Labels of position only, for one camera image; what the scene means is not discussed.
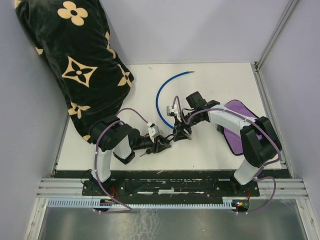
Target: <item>white platform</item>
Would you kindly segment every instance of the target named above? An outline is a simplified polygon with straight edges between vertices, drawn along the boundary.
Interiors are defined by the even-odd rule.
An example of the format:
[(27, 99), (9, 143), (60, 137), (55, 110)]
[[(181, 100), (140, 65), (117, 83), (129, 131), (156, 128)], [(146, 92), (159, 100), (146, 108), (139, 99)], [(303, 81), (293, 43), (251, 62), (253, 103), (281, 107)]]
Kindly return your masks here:
[[(132, 90), (123, 104), (139, 111), (147, 120), (158, 125), (164, 135), (172, 133), (159, 118), (156, 111), (156, 95), (160, 86), (170, 77), (181, 76), (165, 86), (159, 98), (162, 114), (171, 124), (174, 119), (166, 116), (166, 106), (179, 95), (182, 107), (189, 107), (186, 97), (199, 91), (207, 101), (216, 100), (226, 104), (237, 99), (258, 116), (265, 111), (249, 63), (192, 63), (129, 65), (135, 76)], [(124, 122), (147, 133), (146, 124), (131, 111), (122, 112)], [(116, 158), (111, 161), (112, 170), (232, 170), (237, 169), (243, 156), (234, 156), (216, 125), (208, 122), (192, 127), (192, 140), (172, 143), (172, 148), (158, 154), (139, 157), (144, 151), (136, 151), (135, 159), (128, 165)], [(93, 168), (94, 146), (85, 142), (70, 121), (64, 138), (57, 170), (88, 170)], [(281, 169), (279, 163), (269, 166)]]

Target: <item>black blanket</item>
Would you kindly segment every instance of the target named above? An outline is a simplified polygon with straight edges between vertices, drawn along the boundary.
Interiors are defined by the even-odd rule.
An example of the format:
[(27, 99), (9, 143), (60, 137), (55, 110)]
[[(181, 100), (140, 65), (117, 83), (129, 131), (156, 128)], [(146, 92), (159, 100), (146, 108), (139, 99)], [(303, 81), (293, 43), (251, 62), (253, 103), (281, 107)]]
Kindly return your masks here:
[(16, 14), (52, 69), (78, 133), (89, 141), (93, 122), (115, 114), (133, 75), (110, 47), (99, 0), (22, 0)]

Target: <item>beige flower print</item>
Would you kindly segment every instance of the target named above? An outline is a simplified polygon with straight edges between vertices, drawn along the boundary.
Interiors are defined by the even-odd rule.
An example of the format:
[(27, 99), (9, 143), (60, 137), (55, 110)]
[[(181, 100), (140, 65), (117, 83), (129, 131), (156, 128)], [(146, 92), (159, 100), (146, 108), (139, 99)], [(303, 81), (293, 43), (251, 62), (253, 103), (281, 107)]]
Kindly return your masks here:
[(76, 103), (71, 102), (71, 106), (72, 108), (70, 108), (68, 110), (69, 114), (72, 115), (76, 115), (78, 119), (81, 119), (82, 115), (81, 115), (81, 111), (87, 111), (88, 109), (90, 109), (90, 106), (78, 106)]
[(74, 25), (82, 26), (85, 24), (84, 19), (88, 17), (88, 12), (82, 7), (76, 6), (72, 1), (65, 1), (63, 3), (65, 8), (58, 10), (58, 15), (63, 19), (70, 19)]
[(105, 38), (108, 40), (108, 46), (106, 47), (106, 49), (107, 49), (110, 53), (113, 54), (113, 59), (115, 59), (117, 55), (116, 55), (115, 50), (113, 50), (113, 49), (110, 47), (110, 43), (109, 43), (110, 34), (109, 34), (109, 32), (106, 32), (106, 33), (105, 33)]
[(83, 139), (86, 140), (87, 142), (89, 141), (90, 138), (91, 138), (90, 135), (85, 135), (85, 136), (83, 136)]
[(37, 47), (35, 47), (35, 50), (36, 50), (36, 52), (37, 52), (39, 55), (41, 55), (41, 54), (43, 54), (43, 53), (44, 53), (44, 50), (43, 50), (43, 49), (41, 49), (41, 48), (37, 48)]
[(120, 64), (118, 64), (118, 67), (121, 69), (121, 72), (122, 72), (122, 75), (123, 75), (123, 78), (121, 78), (118, 86), (124, 86), (124, 85), (128, 84), (129, 87), (131, 88), (132, 84), (131, 84), (130, 79), (129, 79), (130, 72), (125, 72)]
[(72, 79), (89, 88), (89, 82), (92, 74), (97, 70), (97, 66), (86, 66), (77, 62), (72, 57), (68, 57), (68, 67), (62, 74), (63, 78)]

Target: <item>purple towel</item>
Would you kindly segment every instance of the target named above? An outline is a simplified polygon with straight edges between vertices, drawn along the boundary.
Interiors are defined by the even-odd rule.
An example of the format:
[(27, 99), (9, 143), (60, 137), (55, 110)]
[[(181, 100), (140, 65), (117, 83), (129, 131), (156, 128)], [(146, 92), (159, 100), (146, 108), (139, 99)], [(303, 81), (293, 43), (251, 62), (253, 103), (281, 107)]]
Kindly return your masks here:
[[(239, 100), (232, 100), (224, 106), (236, 113), (239, 113), (248, 117), (253, 117), (253, 118), (258, 117)], [(238, 136), (233, 131), (230, 131), (229, 129), (226, 129), (225, 127), (222, 127), (220, 125), (218, 125), (217, 130), (224, 135), (224, 138), (234, 155), (239, 156), (244, 154), (240, 136)]]

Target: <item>blue tube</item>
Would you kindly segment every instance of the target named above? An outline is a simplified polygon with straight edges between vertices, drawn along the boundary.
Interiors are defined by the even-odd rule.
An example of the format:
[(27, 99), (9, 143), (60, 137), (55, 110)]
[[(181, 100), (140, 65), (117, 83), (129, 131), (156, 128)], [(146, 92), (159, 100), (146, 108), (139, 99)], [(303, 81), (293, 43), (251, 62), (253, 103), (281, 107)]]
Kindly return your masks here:
[(160, 96), (160, 93), (162, 91), (162, 89), (164, 88), (165, 85), (167, 85), (167, 83), (171, 82), (173, 79), (177, 78), (177, 77), (180, 77), (182, 75), (186, 75), (186, 74), (191, 74), (191, 73), (194, 73), (194, 71), (185, 71), (185, 72), (182, 72), (182, 73), (179, 73), (173, 77), (171, 77), (170, 79), (168, 79), (167, 81), (165, 81), (164, 84), (162, 84), (162, 86), (160, 87), (158, 93), (156, 94), (156, 99), (155, 99), (155, 107), (156, 107), (156, 111), (158, 112), (159, 114), (159, 117), (162, 119), (162, 121), (171, 129), (174, 129), (174, 126), (170, 125), (170, 123), (168, 123), (164, 117), (162, 116), (161, 112), (160, 112), (160, 109), (159, 109), (159, 96)]

